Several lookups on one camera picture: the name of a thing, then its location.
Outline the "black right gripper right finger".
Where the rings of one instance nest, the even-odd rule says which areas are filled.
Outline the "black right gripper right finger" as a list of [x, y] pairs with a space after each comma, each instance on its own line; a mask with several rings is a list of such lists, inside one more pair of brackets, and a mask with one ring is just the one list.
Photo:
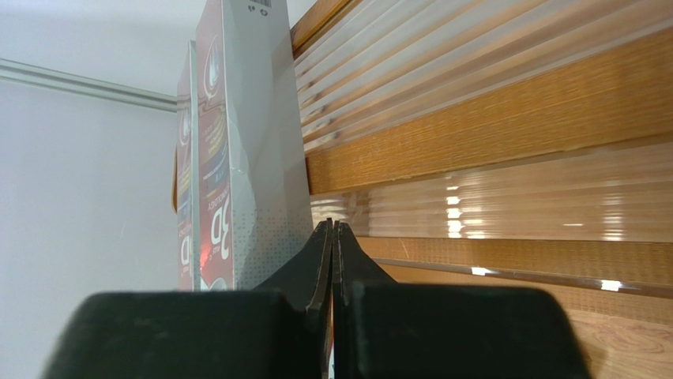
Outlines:
[[399, 283], [346, 223], [333, 237], [339, 378], [588, 378], [569, 318], [534, 287]]

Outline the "wooden two-tier shelf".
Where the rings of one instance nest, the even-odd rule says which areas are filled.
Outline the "wooden two-tier shelf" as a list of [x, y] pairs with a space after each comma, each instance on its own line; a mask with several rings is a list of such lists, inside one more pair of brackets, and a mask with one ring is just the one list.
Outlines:
[[595, 378], [672, 375], [672, 4], [318, 1], [314, 218], [403, 282], [536, 287]]

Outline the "red 3D toothpaste box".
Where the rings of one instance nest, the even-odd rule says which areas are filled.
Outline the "red 3D toothpaste box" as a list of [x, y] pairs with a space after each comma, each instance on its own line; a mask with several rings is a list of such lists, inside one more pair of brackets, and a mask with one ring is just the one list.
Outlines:
[[178, 289], [192, 291], [194, 285], [194, 193], [193, 193], [193, 136], [196, 94], [196, 47], [193, 40], [187, 43], [186, 59], [177, 84], [177, 143], [175, 148], [175, 175], [173, 198], [178, 226]]
[[287, 3], [207, 2], [196, 55], [195, 289], [251, 289], [313, 230]]

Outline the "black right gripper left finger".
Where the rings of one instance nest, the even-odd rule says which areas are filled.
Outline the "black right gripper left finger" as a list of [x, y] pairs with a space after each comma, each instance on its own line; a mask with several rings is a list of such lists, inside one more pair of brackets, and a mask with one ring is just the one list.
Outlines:
[[333, 221], [251, 290], [103, 292], [73, 312], [45, 378], [325, 378]]

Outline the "aluminium frame post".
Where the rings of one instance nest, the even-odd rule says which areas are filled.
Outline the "aluminium frame post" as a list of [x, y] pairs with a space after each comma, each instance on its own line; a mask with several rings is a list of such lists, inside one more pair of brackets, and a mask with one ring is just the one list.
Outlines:
[[177, 111], [174, 96], [1, 59], [1, 79], [158, 111]]

